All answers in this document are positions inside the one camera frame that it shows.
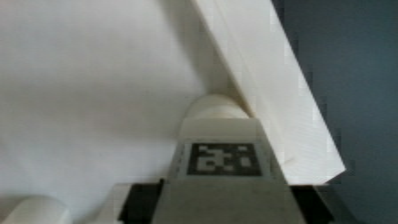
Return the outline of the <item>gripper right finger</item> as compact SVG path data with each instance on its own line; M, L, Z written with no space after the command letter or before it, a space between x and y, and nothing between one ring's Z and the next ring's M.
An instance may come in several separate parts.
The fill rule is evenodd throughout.
M291 185L307 224L362 224L328 185Z

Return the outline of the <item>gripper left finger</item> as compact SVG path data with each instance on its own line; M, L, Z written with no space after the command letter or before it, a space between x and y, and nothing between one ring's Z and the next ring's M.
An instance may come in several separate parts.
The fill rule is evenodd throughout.
M151 224L163 182L111 187L99 214L87 224Z

